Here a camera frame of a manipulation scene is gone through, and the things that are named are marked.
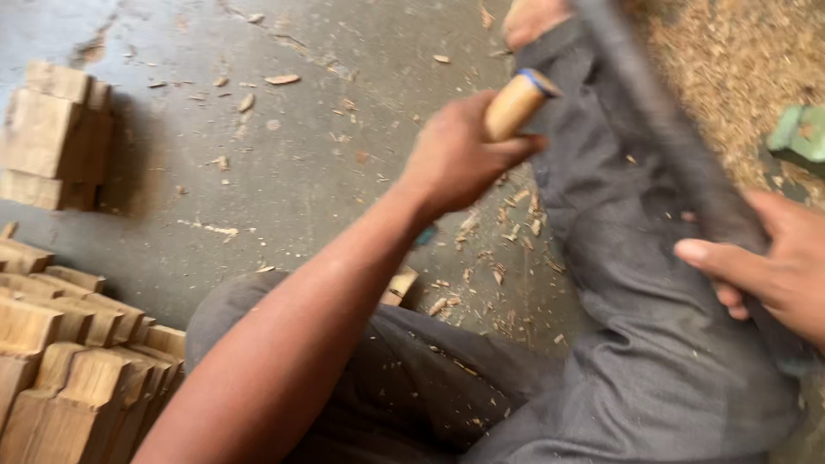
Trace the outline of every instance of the wooden handle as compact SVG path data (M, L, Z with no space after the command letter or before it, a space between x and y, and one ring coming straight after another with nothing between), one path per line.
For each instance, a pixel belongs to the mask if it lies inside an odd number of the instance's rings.
M513 137L544 105L561 91L535 69L522 69L496 96L484 115L484 127L491 142Z

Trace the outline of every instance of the knee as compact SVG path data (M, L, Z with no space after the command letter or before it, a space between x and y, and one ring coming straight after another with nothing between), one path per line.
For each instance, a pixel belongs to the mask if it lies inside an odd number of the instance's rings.
M287 272L244 274L210 292L186 328L186 373L191 373L218 340L288 275Z

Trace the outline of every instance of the gray floor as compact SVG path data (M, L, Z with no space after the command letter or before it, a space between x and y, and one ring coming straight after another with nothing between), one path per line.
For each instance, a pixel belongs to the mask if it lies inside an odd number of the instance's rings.
M398 178L419 124L447 100L501 87L512 62L489 55L503 48L508 3L487 1L497 18L487 31L479 0L2 2L0 107L22 84L26 61L47 59L114 83L120 122L101 212L0 201L0 222L19 220L21 240L107 276L108 293L182 328L225 278L310 259ZM265 15L260 25L245 21L253 13ZM222 73L229 83L216 88ZM301 81L264 82L289 73ZM157 81L169 84L148 88ZM255 106L241 117L236 106L248 93ZM220 155L231 170L210 163ZM177 186L189 193L178 196ZM455 236L470 213L441 220L439 234L409 256L421 277L405 305L425 310L459 296L448 322L566 352L587 321L546 263L561 263L558 250L546 228L530 232L529 196L516 208L504 202L530 187L527 168L495 187L461 250ZM516 224L535 251L502 238ZM215 228L238 235L227 241ZM507 270L501 286L495 263ZM436 289L439 279L450 286Z

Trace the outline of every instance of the dark gray trousers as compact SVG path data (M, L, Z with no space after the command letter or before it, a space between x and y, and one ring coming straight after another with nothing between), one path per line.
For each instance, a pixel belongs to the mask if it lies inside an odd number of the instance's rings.
M517 59L564 93L531 127L552 141L533 165L582 305L602 328L565 362L381 306L286 461L765 462L801 419L799 386L673 255L695 227L680 219L679 191L625 95L576 20ZM187 368L283 278L216 288L190 322Z

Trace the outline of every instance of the sawdust pile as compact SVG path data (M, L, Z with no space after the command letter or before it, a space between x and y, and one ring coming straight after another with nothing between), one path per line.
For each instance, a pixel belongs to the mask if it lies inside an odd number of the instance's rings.
M823 104L825 2L634 0L631 14L653 59L739 187L767 189L761 136L788 105ZM811 202L825 183L783 163Z

